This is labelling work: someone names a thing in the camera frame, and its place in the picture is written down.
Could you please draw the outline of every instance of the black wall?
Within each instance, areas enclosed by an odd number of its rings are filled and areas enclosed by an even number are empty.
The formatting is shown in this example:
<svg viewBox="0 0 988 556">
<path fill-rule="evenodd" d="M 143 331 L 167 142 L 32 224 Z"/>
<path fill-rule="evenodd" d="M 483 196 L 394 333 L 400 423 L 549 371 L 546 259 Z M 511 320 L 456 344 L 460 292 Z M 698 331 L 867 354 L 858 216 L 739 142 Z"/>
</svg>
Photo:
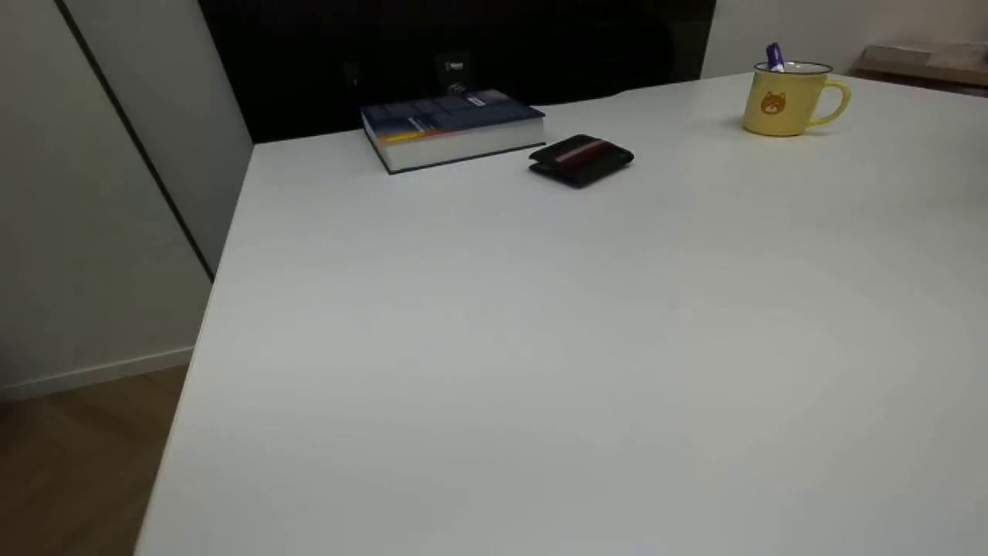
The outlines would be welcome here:
<svg viewBox="0 0 988 556">
<path fill-rule="evenodd" d="M 568 103 L 700 70 L 714 0 L 202 0 L 255 142 L 359 126 L 359 105 L 471 86 Z"/>
</svg>

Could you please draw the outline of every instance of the yellow mug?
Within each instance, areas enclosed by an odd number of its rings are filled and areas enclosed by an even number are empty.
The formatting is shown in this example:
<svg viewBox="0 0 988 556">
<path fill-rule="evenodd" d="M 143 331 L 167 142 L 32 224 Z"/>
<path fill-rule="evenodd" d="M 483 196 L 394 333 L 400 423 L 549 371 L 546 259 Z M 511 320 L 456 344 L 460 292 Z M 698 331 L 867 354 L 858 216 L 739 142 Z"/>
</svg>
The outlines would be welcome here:
<svg viewBox="0 0 988 556">
<path fill-rule="evenodd" d="M 844 114 L 851 91 L 831 81 L 831 65 L 788 61 L 785 68 L 756 65 L 743 108 L 743 131 L 761 137 L 803 137 Z M 831 114 L 815 114 L 821 91 L 833 86 L 841 103 Z"/>
</svg>

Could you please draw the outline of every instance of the wooden floor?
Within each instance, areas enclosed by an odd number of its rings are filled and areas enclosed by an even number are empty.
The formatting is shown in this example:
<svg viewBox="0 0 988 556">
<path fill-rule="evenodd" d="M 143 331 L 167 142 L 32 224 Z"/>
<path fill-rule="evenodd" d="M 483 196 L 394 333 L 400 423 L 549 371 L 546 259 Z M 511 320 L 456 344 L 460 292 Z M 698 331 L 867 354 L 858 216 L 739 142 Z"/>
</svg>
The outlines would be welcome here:
<svg viewBox="0 0 988 556">
<path fill-rule="evenodd" d="M 182 380 L 0 405 L 0 556 L 131 556 Z"/>
</svg>

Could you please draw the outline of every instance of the blue book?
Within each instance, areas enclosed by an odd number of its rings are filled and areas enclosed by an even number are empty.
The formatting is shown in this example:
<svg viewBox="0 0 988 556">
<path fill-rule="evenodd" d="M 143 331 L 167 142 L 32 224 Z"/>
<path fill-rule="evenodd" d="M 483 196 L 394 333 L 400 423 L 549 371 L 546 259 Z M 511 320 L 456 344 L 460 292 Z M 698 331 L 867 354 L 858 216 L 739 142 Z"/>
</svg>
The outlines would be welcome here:
<svg viewBox="0 0 988 556">
<path fill-rule="evenodd" d="M 545 114 L 478 91 L 361 108 L 363 132 L 388 173 L 545 144 Z"/>
</svg>

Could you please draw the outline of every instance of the wallet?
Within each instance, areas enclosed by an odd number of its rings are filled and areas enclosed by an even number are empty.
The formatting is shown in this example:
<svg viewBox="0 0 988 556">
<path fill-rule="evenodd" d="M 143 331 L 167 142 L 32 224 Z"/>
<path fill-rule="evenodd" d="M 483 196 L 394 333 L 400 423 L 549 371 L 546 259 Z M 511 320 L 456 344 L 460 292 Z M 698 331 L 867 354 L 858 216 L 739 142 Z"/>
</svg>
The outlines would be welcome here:
<svg viewBox="0 0 988 556">
<path fill-rule="evenodd" d="M 572 137 L 534 152 L 532 161 L 534 173 L 560 179 L 572 187 L 587 187 L 589 183 L 628 167 L 634 154 L 597 137 Z"/>
</svg>

